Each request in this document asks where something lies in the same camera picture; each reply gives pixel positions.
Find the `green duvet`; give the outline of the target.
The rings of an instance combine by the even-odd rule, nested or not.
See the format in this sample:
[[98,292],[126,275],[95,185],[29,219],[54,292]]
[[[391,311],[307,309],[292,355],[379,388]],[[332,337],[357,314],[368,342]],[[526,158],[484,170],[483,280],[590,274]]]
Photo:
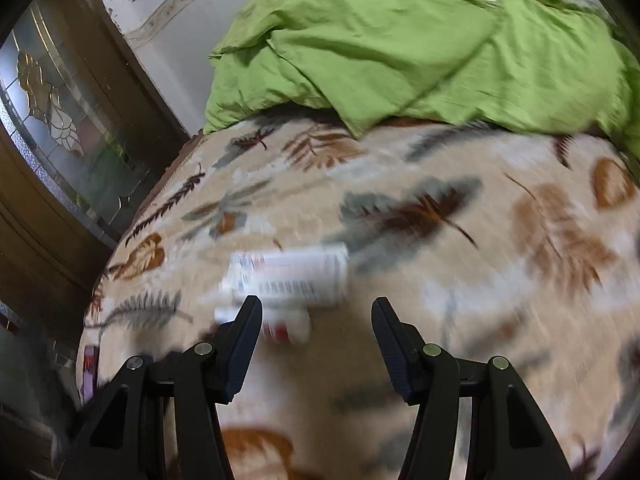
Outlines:
[[589,0],[252,0],[210,51],[206,132],[295,103],[353,136],[408,117],[596,126],[639,151],[639,64]]

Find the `white plastic bottle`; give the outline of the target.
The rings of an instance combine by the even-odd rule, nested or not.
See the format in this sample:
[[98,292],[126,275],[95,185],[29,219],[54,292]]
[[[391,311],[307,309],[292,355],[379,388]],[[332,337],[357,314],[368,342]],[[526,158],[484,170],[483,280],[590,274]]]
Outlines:
[[306,344],[311,333],[308,309],[300,304],[262,303],[260,336],[273,344]]

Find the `smartphone with lit screen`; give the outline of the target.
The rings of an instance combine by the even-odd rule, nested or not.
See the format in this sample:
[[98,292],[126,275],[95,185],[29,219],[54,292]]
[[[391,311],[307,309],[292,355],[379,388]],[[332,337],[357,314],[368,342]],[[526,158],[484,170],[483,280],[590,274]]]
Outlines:
[[88,344],[82,352],[80,398],[87,404],[98,391],[100,347]]

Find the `white medicine box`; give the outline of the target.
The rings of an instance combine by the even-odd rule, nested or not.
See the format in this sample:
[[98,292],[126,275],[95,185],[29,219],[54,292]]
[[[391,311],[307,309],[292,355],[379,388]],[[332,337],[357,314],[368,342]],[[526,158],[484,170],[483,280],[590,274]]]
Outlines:
[[330,308],[348,296],[345,244],[231,255],[220,290],[235,300],[254,295],[268,309]]

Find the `leaf pattern bed blanket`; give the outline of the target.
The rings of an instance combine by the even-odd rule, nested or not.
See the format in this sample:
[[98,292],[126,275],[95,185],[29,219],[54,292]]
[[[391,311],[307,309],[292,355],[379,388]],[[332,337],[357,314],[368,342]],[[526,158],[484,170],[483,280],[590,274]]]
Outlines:
[[596,132],[386,122],[355,140],[277,114],[193,140],[99,278],[82,352],[98,385],[233,318],[235,252],[343,243],[348,296],[306,344],[260,338],[219,411],[240,479],[393,479],[416,412],[370,321],[384,296],[454,356],[505,356],[578,479],[608,476],[639,416],[639,189]]

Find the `stained glass door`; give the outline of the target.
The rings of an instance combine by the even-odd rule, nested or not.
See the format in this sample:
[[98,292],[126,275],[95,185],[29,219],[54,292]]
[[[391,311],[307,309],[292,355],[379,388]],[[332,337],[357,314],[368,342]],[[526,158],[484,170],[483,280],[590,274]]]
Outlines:
[[1,45],[1,120],[54,197],[93,234],[119,240],[152,172],[127,152],[40,1]]

